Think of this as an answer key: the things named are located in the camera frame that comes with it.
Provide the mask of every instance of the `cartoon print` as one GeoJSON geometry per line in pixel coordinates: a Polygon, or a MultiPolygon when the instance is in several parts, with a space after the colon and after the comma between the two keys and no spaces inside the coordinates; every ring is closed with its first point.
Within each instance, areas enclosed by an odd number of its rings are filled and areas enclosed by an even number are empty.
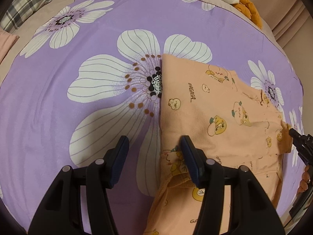
{"type": "Polygon", "coordinates": [[[267,126],[265,126],[264,128],[264,133],[266,134],[266,130],[268,130],[268,128],[270,127],[270,123],[269,121],[266,119],[266,122],[267,122],[267,126]]]}
{"type": "Polygon", "coordinates": [[[281,130],[277,130],[276,131],[276,138],[277,138],[277,140],[278,141],[282,141],[283,140],[283,132],[282,132],[283,130],[281,129],[281,130]]]}
{"type": "Polygon", "coordinates": [[[246,125],[252,126],[249,121],[248,113],[245,111],[244,107],[242,106],[242,102],[235,102],[234,109],[232,110],[232,115],[235,118],[235,121],[238,125],[246,125]]]}
{"type": "Polygon", "coordinates": [[[227,127],[226,121],[219,116],[211,117],[210,125],[208,127],[208,135],[214,136],[215,134],[221,134],[225,132],[227,127]]]}
{"type": "Polygon", "coordinates": [[[147,235],[159,235],[159,233],[157,232],[156,229],[154,229],[153,231],[146,231],[144,233],[147,234],[147,235]]]}
{"type": "Polygon", "coordinates": [[[230,71],[225,70],[224,68],[218,67],[218,66],[214,66],[214,68],[210,69],[210,65],[208,65],[208,70],[205,72],[207,75],[211,76],[212,78],[214,78],[215,80],[217,80],[220,83],[223,83],[225,80],[230,82],[230,78],[232,79],[232,85],[235,85],[235,80],[232,77],[230,71]]]}
{"type": "Polygon", "coordinates": [[[192,197],[196,201],[201,202],[203,201],[204,193],[205,193],[205,189],[194,188],[192,191],[192,197]]]}
{"type": "Polygon", "coordinates": [[[267,95],[263,92],[263,90],[261,90],[261,105],[263,105],[262,103],[265,103],[267,105],[267,107],[270,104],[270,100],[267,97],[267,95]]]}
{"type": "Polygon", "coordinates": [[[218,82],[223,83],[224,80],[225,80],[225,78],[219,78],[219,77],[217,77],[217,76],[215,75],[215,73],[214,73],[213,71],[211,71],[211,70],[207,70],[205,73],[208,74],[208,75],[210,75],[210,76],[212,76],[212,78],[214,78],[214,79],[217,80],[218,82]]]}
{"type": "Polygon", "coordinates": [[[178,110],[180,108],[180,100],[175,98],[175,99],[170,99],[168,101],[168,105],[172,108],[172,110],[178,110]]]}
{"type": "Polygon", "coordinates": [[[206,84],[202,84],[202,90],[206,93],[210,92],[210,89],[208,88],[208,86],[206,84]]]}
{"type": "Polygon", "coordinates": [[[185,165],[183,153],[180,151],[176,151],[176,155],[178,157],[178,161],[174,162],[171,167],[171,172],[173,176],[181,174],[183,172],[187,172],[187,166],[185,165]]]}
{"type": "Polygon", "coordinates": [[[272,146],[272,138],[270,136],[268,136],[266,138],[266,143],[267,143],[267,147],[271,147],[272,146]]]}
{"type": "Polygon", "coordinates": [[[178,150],[178,146],[172,150],[163,150],[162,154],[168,161],[168,165],[171,165],[171,173],[173,176],[188,172],[183,153],[178,150]]]}
{"type": "Polygon", "coordinates": [[[222,161],[221,161],[221,159],[218,156],[216,157],[216,159],[218,160],[219,164],[222,164],[222,161]]]}
{"type": "Polygon", "coordinates": [[[189,86],[189,93],[190,93],[190,102],[192,102],[192,100],[196,99],[196,96],[195,96],[195,92],[194,92],[192,84],[188,83],[188,86],[189,86]]]}

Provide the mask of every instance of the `finger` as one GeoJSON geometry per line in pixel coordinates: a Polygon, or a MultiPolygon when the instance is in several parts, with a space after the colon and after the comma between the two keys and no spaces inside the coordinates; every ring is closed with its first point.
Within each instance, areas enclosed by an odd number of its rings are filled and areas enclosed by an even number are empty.
{"type": "Polygon", "coordinates": [[[311,167],[310,165],[307,165],[307,166],[304,168],[304,171],[307,172],[310,167],[311,167]]]}
{"type": "Polygon", "coordinates": [[[309,188],[308,184],[304,180],[300,181],[300,186],[304,189],[304,191],[309,188]]]}
{"type": "Polygon", "coordinates": [[[305,172],[302,174],[302,179],[306,182],[309,183],[310,181],[310,174],[308,172],[305,172]]]}
{"type": "Polygon", "coordinates": [[[305,190],[300,186],[297,190],[297,193],[303,193],[305,190]]]}

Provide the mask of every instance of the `pink pillow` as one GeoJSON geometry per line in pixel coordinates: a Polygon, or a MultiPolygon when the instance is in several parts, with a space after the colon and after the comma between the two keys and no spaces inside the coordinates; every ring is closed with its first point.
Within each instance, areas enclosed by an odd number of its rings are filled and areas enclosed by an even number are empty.
{"type": "Polygon", "coordinates": [[[10,34],[0,28],[0,63],[12,48],[14,43],[18,40],[19,36],[10,34]]]}

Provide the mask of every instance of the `cartoon duck print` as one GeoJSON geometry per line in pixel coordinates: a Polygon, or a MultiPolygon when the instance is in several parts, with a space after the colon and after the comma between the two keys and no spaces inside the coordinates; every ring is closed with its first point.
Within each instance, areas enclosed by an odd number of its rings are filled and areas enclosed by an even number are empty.
{"type": "Polygon", "coordinates": [[[201,202],[203,201],[204,193],[205,193],[205,189],[194,188],[192,191],[192,197],[196,201],[201,202]]]}
{"type": "Polygon", "coordinates": [[[206,93],[210,92],[210,89],[208,88],[208,86],[206,84],[202,84],[202,90],[206,93]]]}
{"type": "Polygon", "coordinates": [[[205,73],[206,73],[207,75],[212,76],[212,78],[214,78],[214,79],[217,80],[218,82],[223,83],[224,80],[225,80],[225,78],[219,78],[219,77],[217,77],[217,76],[215,75],[215,73],[214,73],[213,71],[211,71],[211,70],[207,70],[205,73]]]}
{"type": "Polygon", "coordinates": [[[171,167],[171,172],[173,176],[181,174],[182,172],[187,172],[187,166],[185,165],[183,153],[177,151],[176,155],[178,157],[178,161],[174,162],[171,167]]]}
{"type": "Polygon", "coordinates": [[[278,141],[282,141],[283,140],[283,132],[282,132],[283,130],[281,129],[281,130],[277,130],[276,131],[276,138],[277,138],[277,140],[278,141]]]}
{"type": "Polygon", "coordinates": [[[242,102],[235,102],[234,109],[232,110],[232,115],[235,118],[235,121],[238,125],[246,125],[252,126],[249,121],[249,116],[244,107],[242,106],[242,102]]]}
{"type": "Polygon", "coordinates": [[[208,135],[214,136],[225,132],[227,127],[226,121],[219,116],[211,117],[210,125],[208,127],[208,135]]]}
{"type": "Polygon", "coordinates": [[[180,100],[175,98],[175,99],[170,99],[168,101],[168,105],[172,108],[172,110],[178,110],[180,108],[180,100]]]}
{"type": "Polygon", "coordinates": [[[267,98],[266,94],[263,94],[263,101],[266,103],[266,105],[270,104],[270,100],[267,98]]]}
{"type": "Polygon", "coordinates": [[[146,231],[146,232],[144,232],[144,234],[147,234],[147,235],[159,235],[159,233],[157,232],[156,229],[154,229],[153,231],[146,231]]]}
{"type": "Polygon", "coordinates": [[[176,152],[176,151],[178,151],[178,146],[174,147],[172,150],[163,150],[162,154],[165,156],[165,159],[170,163],[171,160],[169,160],[168,154],[171,152],[176,152]]]}
{"type": "Polygon", "coordinates": [[[237,86],[235,84],[235,80],[232,77],[230,71],[225,70],[224,68],[221,68],[218,66],[209,65],[208,70],[205,73],[220,83],[223,83],[225,81],[231,82],[231,84],[234,85],[234,87],[236,88],[236,91],[238,91],[237,86]]]}
{"type": "Polygon", "coordinates": [[[266,143],[267,143],[267,147],[271,147],[272,146],[272,138],[270,136],[268,136],[266,138],[266,143]]]}

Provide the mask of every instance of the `plaid pillow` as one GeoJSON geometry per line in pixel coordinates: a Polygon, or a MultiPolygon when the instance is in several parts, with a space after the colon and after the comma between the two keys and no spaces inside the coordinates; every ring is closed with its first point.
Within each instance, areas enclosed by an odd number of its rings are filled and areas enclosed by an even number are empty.
{"type": "Polygon", "coordinates": [[[0,22],[3,30],[13,33],[35,11],[52,0],[13,0],[4,17],[0,22]]]}

